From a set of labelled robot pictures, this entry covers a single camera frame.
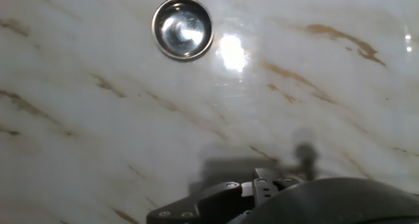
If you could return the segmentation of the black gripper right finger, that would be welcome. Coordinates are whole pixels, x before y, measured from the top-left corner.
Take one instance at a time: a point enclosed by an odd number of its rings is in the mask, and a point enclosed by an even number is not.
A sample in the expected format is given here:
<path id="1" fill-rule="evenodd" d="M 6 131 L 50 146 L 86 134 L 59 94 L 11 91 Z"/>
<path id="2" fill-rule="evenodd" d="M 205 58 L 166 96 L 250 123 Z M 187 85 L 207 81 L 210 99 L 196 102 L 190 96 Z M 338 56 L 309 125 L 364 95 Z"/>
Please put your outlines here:
<path id="1" fill-rule="evenodd" d="M 256 168 L 254 178 L 269 180 L 278 189 L 285 189 L 300 183 L 298 178 L 276 168 Z"/>

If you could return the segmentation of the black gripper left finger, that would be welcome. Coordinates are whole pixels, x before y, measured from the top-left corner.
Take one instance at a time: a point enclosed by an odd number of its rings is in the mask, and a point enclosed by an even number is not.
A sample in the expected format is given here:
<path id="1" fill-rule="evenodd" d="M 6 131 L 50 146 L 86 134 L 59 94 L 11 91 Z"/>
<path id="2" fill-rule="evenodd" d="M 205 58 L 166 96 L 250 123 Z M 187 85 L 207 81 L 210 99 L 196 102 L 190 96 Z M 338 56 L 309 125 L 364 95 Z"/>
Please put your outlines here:
<path id="1" fill-rule="evenodd" d="M 222 182 L 147 214 L 147 224 L 239 223 L 278 193 L 277 183 L 259 178 Z"/>

